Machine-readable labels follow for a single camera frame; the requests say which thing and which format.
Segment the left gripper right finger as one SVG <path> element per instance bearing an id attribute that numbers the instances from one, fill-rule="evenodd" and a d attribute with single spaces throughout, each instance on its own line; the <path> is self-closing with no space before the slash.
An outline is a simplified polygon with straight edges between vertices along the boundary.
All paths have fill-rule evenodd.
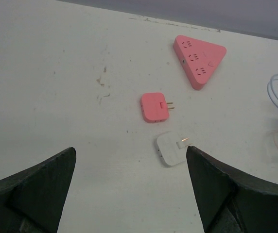
<path id="1" fill-rule="evenodd" d="M 229 166 L 195 146 L 186 152 L 206 233 L 278 233 L 278 184 Z"/>

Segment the white plug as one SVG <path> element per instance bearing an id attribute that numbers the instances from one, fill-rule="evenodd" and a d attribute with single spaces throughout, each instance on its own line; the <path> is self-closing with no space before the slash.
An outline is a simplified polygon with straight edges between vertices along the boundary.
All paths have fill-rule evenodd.
<path id="1" fill-rule="evenodd" d="M 156 139 L 156 150 L 167 167 L 183 163 L 186 160 L 187 147 L 190 145 L 189 137 L 181 137 L 176 132 L 163 133 Z"/>

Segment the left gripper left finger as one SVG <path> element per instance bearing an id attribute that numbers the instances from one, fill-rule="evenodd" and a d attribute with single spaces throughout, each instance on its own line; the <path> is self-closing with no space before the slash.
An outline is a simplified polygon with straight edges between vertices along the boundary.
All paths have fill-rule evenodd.
<path id="1" fill-rule="evenodd" d="M 70 147 L 0 180 L 0 233 L 57 232 L 75 164 Z"/>

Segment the pink triangular socket adapter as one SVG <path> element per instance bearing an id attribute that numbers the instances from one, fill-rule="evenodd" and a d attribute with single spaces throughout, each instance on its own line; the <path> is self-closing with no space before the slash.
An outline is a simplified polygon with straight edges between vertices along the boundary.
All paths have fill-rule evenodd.
<path id="1" fill-rule="evenodd" d="M 227 52 L 224 46 L 184 35 L 175 38 L 173 48 L 195 90 L 206 85 Z"/>

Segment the pink plug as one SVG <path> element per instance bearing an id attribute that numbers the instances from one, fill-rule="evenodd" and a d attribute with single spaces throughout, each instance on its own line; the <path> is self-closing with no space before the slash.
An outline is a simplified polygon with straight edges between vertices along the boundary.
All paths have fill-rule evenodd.
<path id="1" fill-rule="evenodd" d="M 172 102 L 167 102 L 163 93 L 144 93 L 140 99 L 142 116 L 147 123 L 159 123 L 166 121 L 170 114 Z"/>

